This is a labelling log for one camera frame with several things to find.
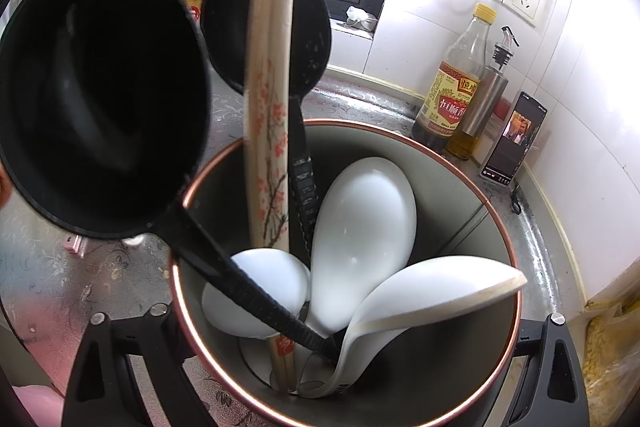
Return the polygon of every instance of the plastic bag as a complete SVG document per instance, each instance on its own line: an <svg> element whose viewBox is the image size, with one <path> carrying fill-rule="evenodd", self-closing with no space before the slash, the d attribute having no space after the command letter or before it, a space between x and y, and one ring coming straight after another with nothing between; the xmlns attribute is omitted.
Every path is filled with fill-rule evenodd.
<svg viewBox="0 0 640 427"><path fill-rule="evenodd" d="M360 8L356 8L355 6L349 6L347 8L346 25L348 27L372 32L376 28L376 24L378 24L378 19L370 13L367 13Z"/></svg>
<svg viewBox="0 0 640 427"><path fill-rule="evenodd" d="M640 303L618 304L587 329L582 373L591 427L612 426L640 387Z"/></svg>

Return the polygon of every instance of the smartphone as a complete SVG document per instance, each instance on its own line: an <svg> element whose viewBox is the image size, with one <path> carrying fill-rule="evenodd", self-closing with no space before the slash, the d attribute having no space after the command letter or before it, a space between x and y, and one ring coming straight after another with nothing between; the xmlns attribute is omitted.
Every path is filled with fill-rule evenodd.
<svg viewBox="0 0 640 427"><path fill-rule="evenodd" d="M524 91L519 92L500 136L480 166L482 178L505 187L509 185L545 117L546 108L540 102Z"/></svg>

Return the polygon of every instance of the white ceramic spoon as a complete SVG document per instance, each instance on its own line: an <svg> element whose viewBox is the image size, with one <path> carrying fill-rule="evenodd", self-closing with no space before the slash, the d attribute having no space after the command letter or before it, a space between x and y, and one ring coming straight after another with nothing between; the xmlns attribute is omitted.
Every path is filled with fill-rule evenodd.
<svg viewBox="0 0 640 427"><path fill-rule="evenodd" d="M296 257L275 248L254 248L231 260L289 312L300 313L308 299L309 270ZM267 339L277 334L209 283L202 292L202 309L213 326L230 335Z"/></svg>
<svg viewBox="0 0 640 427"><path fill-rule="evenodd" d="M320 398L351 386L373 357L408 328L452 319L513 295L527 282L511 266L452 255L416 263L374 289L349 323L335 370L312 356L298 394Z"/></svg>
<svg viewBox="0 0 640 427"><path fill-rule="evenodd" d="M414 192L384 158L364 158L334 180L318 213L306 323L328 337L347 327L373 288L406 266L415 240Z"/></svg>

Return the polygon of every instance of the yellow bottle cap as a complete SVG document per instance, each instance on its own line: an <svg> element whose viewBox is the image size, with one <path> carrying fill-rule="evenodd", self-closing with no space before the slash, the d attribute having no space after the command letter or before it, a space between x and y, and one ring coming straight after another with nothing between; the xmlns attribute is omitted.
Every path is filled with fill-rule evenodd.
<svg viewBox="0 0 640 427"><path fill-rule="evenodd" d="M476 3L476 8L474 9L474 17L478 17L484 22L493 24L495 21L495 10L493 8L489 8L486 4L479 2Z"/></svg>

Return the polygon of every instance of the black ladle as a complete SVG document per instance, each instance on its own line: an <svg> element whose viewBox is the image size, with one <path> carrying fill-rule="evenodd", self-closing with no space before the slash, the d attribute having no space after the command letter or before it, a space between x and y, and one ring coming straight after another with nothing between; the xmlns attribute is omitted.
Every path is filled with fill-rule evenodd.
<svg viewBox="0 0 640 427"><path fill-rule="evenodd" d="M0 41L0 156L37 212L98 239L156 233L242 308L335 360L182 206L209 106L181 0L24 0Z"/></svg>
<svg viewBox="0 0 640 427"><path fill-rule="evenodd" d="M203 0L200 27L214 69L244 93L249 0ZM289 64L289 180L307 254L311 255L319 200L306 146L300 104L318 83L331 52L331 26L324 0L293 0Z"/></svg>

